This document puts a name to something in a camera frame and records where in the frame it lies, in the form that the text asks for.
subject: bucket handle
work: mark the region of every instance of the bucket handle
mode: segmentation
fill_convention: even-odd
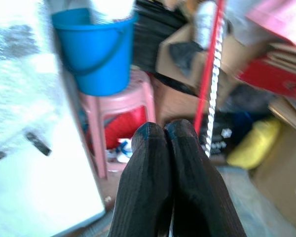
[[[69,64],[67,57],[63,51],[63,59],[64,59],[64,64],[66,65],[66,68],[69,72],[71,72],[72,74],[76,75],[76,76],[85,76],[88,75],[96,70],[98,70],[99,68],[101,68],[103,65],[105,65],[114,55],[115,53],[118,51],[118,49],[120,48],[120,46],[122,45],[125,36],[126,36],[126,31],[127,31],[127,27],[125,27],[124,29],[117,29],[117,33],[119,34],[119,37],[115,43],[115,45],[112,47],[112,49],[110,50],[110,52],[97,64],[95,64],[94,66],[85,69],[85,70],[74,70],[72,68],[72,66]]]

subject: blue bucket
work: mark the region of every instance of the blue bucket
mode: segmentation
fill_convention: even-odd
[[[52,16],[62,44],[64,64],[74,74],[81,92],[107,96],[127,87],[136,20],[134,16],[117,23],[94,25],[90,23],[87,8]]]

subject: red pole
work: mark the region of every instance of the red pole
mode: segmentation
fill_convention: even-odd
[[[204,68],[203,75],[201,78],[201,86],[200,86],[200,92],[199,92],[199,104],[197,107],[197,112],[196,112],[195,120],[194,120],[194,128],[195,128],[197,135],[199,135],[202,120],[203,120],[203,111],[204,111],[205,103],[207,100],[208,86],[209,86],[209,82],[211,80],[211,73],[213,70],[217,33],[222,26],[223,9],[224,9],[224,0],[220,0],[218,7],[217,7],[215,21],[214,21],[214,25],[213,25],[214,27],[213,27],[211,45],[208,50],[205,68]]]

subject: plastic stool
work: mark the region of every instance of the plastic stool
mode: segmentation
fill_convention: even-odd
[[[98,176],[107,179],[108,170],[123,170],[126,164],[106,161],[104,118],[107,115],[121,114],[144,106],[147,121],[155,122],[152,86],[146,73],[132,71],[130,83],[121,93],[101,97],[80,93],[80,98],[89,120]]]

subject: yellow plastic bag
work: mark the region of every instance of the yellow plastic bag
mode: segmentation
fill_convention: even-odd
[[[263,161],[276,141],[281,123],[275,118],[257,121],[241,143],[229,154],[227,163],[253,169]]]

